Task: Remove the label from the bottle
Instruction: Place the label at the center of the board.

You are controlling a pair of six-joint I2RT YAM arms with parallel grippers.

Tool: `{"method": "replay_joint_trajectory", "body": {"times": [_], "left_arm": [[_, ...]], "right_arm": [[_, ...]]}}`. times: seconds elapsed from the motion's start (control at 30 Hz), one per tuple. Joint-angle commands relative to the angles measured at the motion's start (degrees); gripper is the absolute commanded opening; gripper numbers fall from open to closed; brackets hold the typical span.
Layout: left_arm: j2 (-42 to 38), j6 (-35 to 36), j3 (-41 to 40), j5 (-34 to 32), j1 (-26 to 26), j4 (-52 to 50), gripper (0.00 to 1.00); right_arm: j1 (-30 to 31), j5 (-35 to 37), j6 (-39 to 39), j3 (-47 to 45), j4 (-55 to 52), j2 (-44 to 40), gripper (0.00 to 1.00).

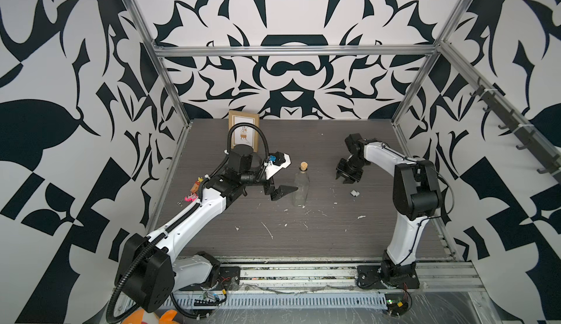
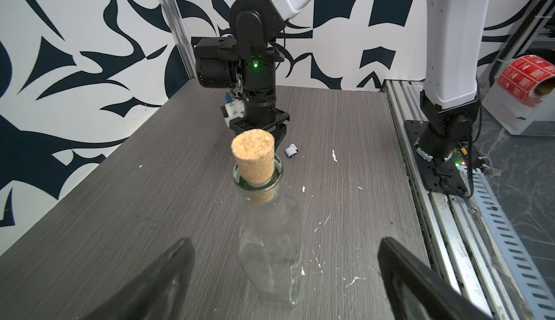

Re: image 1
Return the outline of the clear glass bottle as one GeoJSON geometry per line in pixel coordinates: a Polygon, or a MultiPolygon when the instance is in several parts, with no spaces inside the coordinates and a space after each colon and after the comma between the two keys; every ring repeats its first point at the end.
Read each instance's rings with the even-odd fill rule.
{"type": "Polygon", "coordinates": [[[310,188],[310,178],[306,170],[299,171],[295,176],[295,186],[297,191],[293,195],[293,204],[302,207],[306,204],[310,188]]]}

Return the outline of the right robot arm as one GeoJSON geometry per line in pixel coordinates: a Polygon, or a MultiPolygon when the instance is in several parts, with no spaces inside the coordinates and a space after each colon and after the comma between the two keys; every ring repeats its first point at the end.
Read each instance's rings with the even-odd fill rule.
{"type": "Polygon", "coordinates": [[[362,289],[420,286],[416,251],[426,224],[444,208],[438,172],[429,160],[407,157],[376,139],[358,133],[345,139],[350,157],[341,159],[336,177],[345,184],[360,181],[363,168],[374,164],[393,177],[392,201],[397,222],[380,266],[359,266],[356,284],[362,289]]]}

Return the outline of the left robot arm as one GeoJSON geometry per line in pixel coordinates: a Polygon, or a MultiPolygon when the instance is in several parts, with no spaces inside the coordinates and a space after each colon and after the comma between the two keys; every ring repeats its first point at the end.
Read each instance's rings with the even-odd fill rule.
{"type": "Polygon", "coordinates": [[[273,177],[289,167],[288,154],[275,152],[260,158],[247,145],[225,155],[216,172],[203,179],[197,197],[162,227],[147,236],[134,234],[124,245],[106,312],[109,323],[121,322],[141,308],[154,312],[177,290],[191,285],[213,287],[220,263],[206,252],[180,260],[188,243],[215,217],[225,212],[248,186],[262,186],[272,201],[297,191],[276,187],[273,177]]]}

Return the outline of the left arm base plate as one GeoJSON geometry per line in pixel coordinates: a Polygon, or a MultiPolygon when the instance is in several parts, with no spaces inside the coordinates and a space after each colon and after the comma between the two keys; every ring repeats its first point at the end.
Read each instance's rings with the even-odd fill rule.
{"type": "Polygon", "coordinates": [[[202,284],[191,286],[194,290],[237,290],[240,284],[241,268],[237,266],[221,266],[211,271],[210,276],[202,284]]]}

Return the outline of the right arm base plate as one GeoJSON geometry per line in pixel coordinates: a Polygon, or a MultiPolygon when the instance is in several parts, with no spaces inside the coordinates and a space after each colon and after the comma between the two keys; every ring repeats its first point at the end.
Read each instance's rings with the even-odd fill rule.
{"type": "Polygon", "coordinates": [[[407,266],[391,266],[383,263],[380,266],[358,266],[356,285],[364,290],[390,288],[419,289],[420,281],[416,273],[416,264],[407,266]]]}

